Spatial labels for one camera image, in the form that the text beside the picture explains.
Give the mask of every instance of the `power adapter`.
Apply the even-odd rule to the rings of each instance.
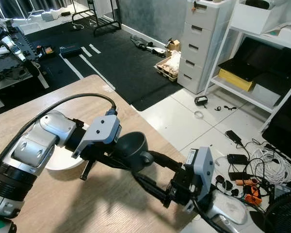
[[[242,139],[240,137],[237,136],[237,134],[234,133],[234,131],[229,130],[225,132],[225,135],[231,139],[235,144],[239,144],[239,145],[243,145],[242,144]]]
[[[70,11],[62,12],[61,16],[69,16],[71,15]]]
[[[231,181],[235,180],[249,180],[251,175],[245,173],[245,172],[229,172],[228,173],[229,179]]]
[[[230,164],[247,165],[248,159],[243,154],[228,154],[227,160]]]

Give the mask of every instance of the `yellow box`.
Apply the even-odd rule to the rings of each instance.
[[[254,86],[253,81],[247,82],[246,80],[231,72],[228,72],[225,69],[220,69],[218,76],[245,91],[249,91]]]

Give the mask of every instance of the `white baseboard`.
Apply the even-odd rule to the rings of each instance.
[[[107,16],[103,16],[103,17],[108,19],[108,20],[113,20],[112,18],[107,17]],[[152,42],[155,47],[159,47],[159,48],[161,48],[163,50],[166,49],[165,48],[165,44],[162,43],[161,41],[158,41],[158,40],[156,40],[156,39],[154,39],[154,38],[152,38],[152,37],[150,37],[150,36],[148,36],[146,34],[143,34],[143,33],[139,32],[139,31],[137,31],[137,30],[125,25],[125,24],[121,24],[121,27],[122,27],[122,29],[124,31],[126,31],[126,32],[128,32],[128,33],[130,33],[132,35],[136,35],[138,37],[141,37],[142,39],[144,39],[147,42]]]

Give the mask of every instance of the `black floor mat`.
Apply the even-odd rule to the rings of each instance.
[[[162,58],[148,51],[137,49],[130,41],[129,33],[108,26],[99,29],[97,36],[94,37],[93,28],[88,25],[88,19],[80,19],[77,23],[83,24],[85,29],[72,32],[71,23],[65,23],[29,34],[26,37],[31,41],[34,48],[37,45],[52,45],[57,53],[60,46],[71,43],[77,42],[80,46],[84,46],[92,54],[91,57],[88,57],[85,53],[82,53],[84,57],[116,88],[116,92],[138,111],[143,111],[181,89],[180,85],[170,82],[154,69],[153,66]],[[97,54],[89,47],[89,44],[94,45],[101,53]],[[82,76],[96,74],[79,56],[68,60]],[[31,91],[27,91],[27,101],[37,98],[40,94],[43,95],[57,89],[59,86],[65,86],[78,80],[76,74],[60,57],[47,59],[41,63],[41,66],[49,73],[46,80],[51,87],[47,90],[34,92],[34,95]],[[24,82],[26,81],[14,87],[16,92],[18,86],[22,86]],[[6,107],[1,108],[0,113],[27,102],[24,92],[21,101],[12,97],[7,89],[1,92],[0,97]]]

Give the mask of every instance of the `white floor line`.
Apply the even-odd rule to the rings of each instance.
[[[94,50],[96,53],[101,53],[98,49],[96,49],[95,47],[94,47],[94,45],[92,45],[92,44],[89,44],[89,47],[91,47],[91,49],[92,50]]]
[[[89,51],[87,51],[87,49],[85,47],[81,47],[81,49],[83,50],[83,52],[85,52],[85,54],[89,57],[92,57],[91,53]]]
[[[115,87],[82,55],[79,55],[80,58],[85,61],[85,63],[92,68],[113,90],[115,90]]]
[[[70,67],[70,69],[75,72],[75,74],[78,76],[79,79],[84,79],[83,75],[68,61],[68,59],[63,58],[61,54],[59,56],[63,59],[63,61]]]

